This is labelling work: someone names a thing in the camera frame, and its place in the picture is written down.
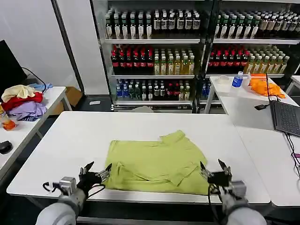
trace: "computer monitor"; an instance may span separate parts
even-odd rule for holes
[[[6,88],[22,84],[26,78],[5,40],[0,41],[0,97]]]

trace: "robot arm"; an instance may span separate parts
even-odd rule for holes
[[[95,187],[95,184],[103,188],[105,185],[101,183],[108,179],[112,165],[110,164],[101,172],[89,172],[94,162],[87,164],[80,169],[79,183],[76,184],[75,178],[64,177],[59,183],[47,182],[43,184],[45,190],[54,192],[59,189],[62,195],[59,196],[58,202],[44,208],[38,218],[36,225],[75,225],[76,218],[83,209],[83,204],[89,198],[89,191]]]
[[[230,167],[219,160],[223,171],[210,172],[201,163],[201,173],[210,184],[210,194],[218,194],[222,202],[222,210],[226,225],[267,225],[264,217],[256,210],[250,208],[246,198],[247,187],[243,181],[232,181]]]

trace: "cardboard box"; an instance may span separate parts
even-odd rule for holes
[[[67,87],[66,96],[69,100],[70,105],[75,107],[78,104],[81,97],[83,96],[83,94],[75,87]],[[64,105],[62,102],[59,102],[56,108],[51,112],[51,115],[60,115],[63,111]]]

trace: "small orange bottle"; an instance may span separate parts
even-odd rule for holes
[[[13,122],[6,114],[3,107],[0,105],[0,123],[5,130],[12,130],[16,127],[15,122]]]

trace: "red cloth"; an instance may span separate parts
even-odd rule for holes
[[[17,96],[12,97],[8,102],[2,102],[1,105],[5,111],[11,110],[13,108],[18,107],[19,105],[22,105],[24,102],[42,102],[43,100],[43,94],[40,92],[34,92],[34,97],[27,97],[27,98],[20,98]]]

